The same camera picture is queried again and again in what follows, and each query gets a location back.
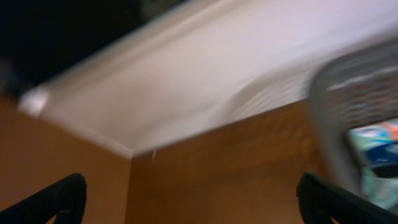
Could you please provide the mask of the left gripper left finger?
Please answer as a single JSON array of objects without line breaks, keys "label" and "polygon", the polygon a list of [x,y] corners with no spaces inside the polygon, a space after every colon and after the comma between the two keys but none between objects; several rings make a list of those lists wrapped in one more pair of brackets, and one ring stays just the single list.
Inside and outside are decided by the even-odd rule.
[{"label": "left gripper left finger", "polygon": [[74,173],[1,211],[1,223],[81,224],[87,200],[84,176]]}]

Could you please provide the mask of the Kleenex tissue multipack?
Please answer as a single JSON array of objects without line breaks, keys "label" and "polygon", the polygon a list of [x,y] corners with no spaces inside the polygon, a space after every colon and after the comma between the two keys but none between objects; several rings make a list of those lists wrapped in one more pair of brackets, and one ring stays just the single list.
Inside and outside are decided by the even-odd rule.
[{"label": "Kleenex tissue multipack", "polygon": [[362,194],[373,204],[390,209],[397,205],[397,119],[348,131],[358,156]]}]

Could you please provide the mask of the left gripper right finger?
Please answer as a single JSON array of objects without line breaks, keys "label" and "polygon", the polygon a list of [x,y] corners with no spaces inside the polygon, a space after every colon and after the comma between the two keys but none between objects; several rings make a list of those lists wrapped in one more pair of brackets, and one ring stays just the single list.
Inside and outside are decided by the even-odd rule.
[{"label": "left gripper right finger", "polygon": [[397,224],[397,215],[312,173],[304,173],[296,188],[305,224]]}]

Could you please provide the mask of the grey plastic shopping basket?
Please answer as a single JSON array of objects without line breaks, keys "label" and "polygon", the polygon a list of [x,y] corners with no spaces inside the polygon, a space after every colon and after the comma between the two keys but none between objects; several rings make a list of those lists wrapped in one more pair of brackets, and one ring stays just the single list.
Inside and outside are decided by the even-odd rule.
[{"label": "grey plastic shopping basket", "polygon": [[328,62],[312,78],[307,102],[331,176],[361,196],[367,162],[354,150],[348,132],[397,117],[397,38]]}]

